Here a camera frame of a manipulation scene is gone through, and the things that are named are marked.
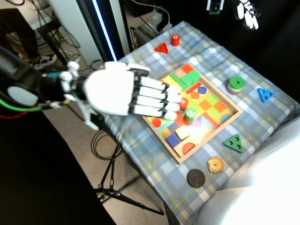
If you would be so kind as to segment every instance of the floor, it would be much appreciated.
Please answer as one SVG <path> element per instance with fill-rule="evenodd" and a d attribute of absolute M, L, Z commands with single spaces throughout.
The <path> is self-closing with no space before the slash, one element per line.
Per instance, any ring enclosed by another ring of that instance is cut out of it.
<path fill-rule="evenodd" d="M 142 25 L 143 22 L 140 18 L 135 18 L 132 14 L 130 14 L 128 9 L 126 9 L 126 12 L 129 27 L 138 27 Z M 149 21 L 152 17 L 152 13 L 143 15 L 142 17 L 144 20 Z M 65 42 L 62 42 L 61 45 L 65 51 L 69 52 L 68 55 L 70 55 L 71 59 L 76 58 L 74 54 L 77 54 L 78 52 L 75 48 L 70 47 Z M 40 51 L 42 53 L 49 53 L 51 50 L 46 47 Z M 87 68 L 83 60 L 80 60 L 79 63 L 81 69 Z M 55 65 L 60 66 L 61 63 L 57 61 Z M 82 71 L 82 73 L 86 74 L 89 72 L 90 71 L 88 69 Z M 79 109 L 75 104 L 72 104 L 72 106 L 79 112 Z M 96 158 L 90 150 L 90 142 L 96 132 L 84 125 L 67 108 L 49 110 L 44 113 L 61 136 L 66 140 L 92 186 L 96 188 L 108 165 L 108 161 Z M 115 146 L 116 144 L 110 137 L 105 137 L 99 142 L 97 150 L 100 155 L 109 156 L 113 153 Z M 165 211 L 161 199 L 139 176 L 137 171 L 129 165 L 125 154 L 119 156 L 115 163 L 114 188 L 119 189 L 136 177 L 138 177 L 138 179 L 129 187 L 124 189 L 122 194 L 144 204 L 147 207 Z M 116 199 L 109 199 L 103 205 L 117 225 L 168 224 L 166 215 L 161 216 Z"/>

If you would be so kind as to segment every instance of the red triangle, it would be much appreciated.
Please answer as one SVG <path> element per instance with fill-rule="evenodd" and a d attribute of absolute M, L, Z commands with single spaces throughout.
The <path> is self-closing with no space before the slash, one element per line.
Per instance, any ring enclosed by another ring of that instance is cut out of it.
<path fill-rule="evenodd" d="M 159 52 L 159 53 L 169 53 L 169 50 L 168 50 L 168 47 L 167 45 L 164 43 L 162 43 L 160 46 L 158 46 L 156 49 L 155 49 L 156 52 Z"/>

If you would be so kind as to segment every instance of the blue light strip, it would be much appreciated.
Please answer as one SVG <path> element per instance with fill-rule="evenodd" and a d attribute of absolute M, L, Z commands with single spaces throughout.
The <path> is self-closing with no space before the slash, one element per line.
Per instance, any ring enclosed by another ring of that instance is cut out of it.
<path fill-rule="evenodd" d="M 105 36 L 106 41 L 107 41 L 107 43 L 108 43 L 109 49 L 111 50 L 113 60 L 114 60 L 114 61 L 117 61 L 117 58 L 116 58 L 116 56 L 115 56 L 115 54 L 114 54 L 114 51 L 113 51 L 113 47 L 112 47 L 111 41 L 110 41 L 110 39 L 109 39 L 109 37 L 108 37 L 108 33 L 107 33 L 106 28 L 105 28 L 105 25 L 104 25 L 104 21 L 103 21 L 103 19 L 102 19 L 102 16 L 101 16 L 101 13 L 100 13 L 100 10 L 99 10 L 99 6 L 98 6 L 96 0 L 92 0 L 92 2 L 93 2 L 93 5 L 94 5 L 94 7 L 95 7 L 95 10 L 96 10 L 96 13 L 97 13 L 99 22 L 100 22 L 101 27 L 102 27 L 102 30 L 103 30 L 103 32 L 104 32 L 104 36 Z"/>

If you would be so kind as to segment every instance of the green cable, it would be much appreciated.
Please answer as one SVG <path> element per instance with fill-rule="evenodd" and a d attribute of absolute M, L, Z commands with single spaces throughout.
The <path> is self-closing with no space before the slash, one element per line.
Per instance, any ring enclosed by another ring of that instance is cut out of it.
<path fill-rule="evenodd" d="M 19 111 L 19 112 L 35 112 L 35 111 L 42 110 L 42 107 L 34 107 L 34 108 L 28 108 L 28 109 L 14 107 L 14 106 L 9 105 L 6 102 L 4 102 L 1 98 L 0 98 L 0 104 L 7 109 L 11 109 L 11 110 Z"/>

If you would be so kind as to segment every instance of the blue checkered tablecloth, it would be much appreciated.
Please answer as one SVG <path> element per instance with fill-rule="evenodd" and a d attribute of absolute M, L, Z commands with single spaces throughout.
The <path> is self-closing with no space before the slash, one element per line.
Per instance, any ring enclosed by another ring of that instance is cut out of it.
<path fill-rule="evenodd" d="M 170 44 L 172 34 L 180 35 L 177 47 Z M 154 51 L 162 42 L 167 43 L 168 54 Z M 149 67 L 150 77 L 155 79 L 161 79 L 181 65 L 190 63 L 244 111 L 180 165 L 140 116 L 105 116 L 106 123 L 125 152 L 182 224 L 192 224 L 196 212 L 215 191 L 283 122 L 300 112 L 295 100 L 186 22 L 181 22 L 120 61 Z M 228 94 L 225 87 L 228 79 L 237 75 L 246 81 L 246 85 L 240 94 L 234 96 Z M 275 96 L 262 103 L 257 88 L 271 90 Z M 243 153 L 223 145 L 225 140 L 237 133 L 242 139 Z M 207 161 L 212 156 L 219 156 L 225 162 L 222 172 L 212 174 L 208 171 Z M 201 188 L 192 188 L 187 182 L 188 172 L 195 168 L 203 171 L 206 177 Z"/>

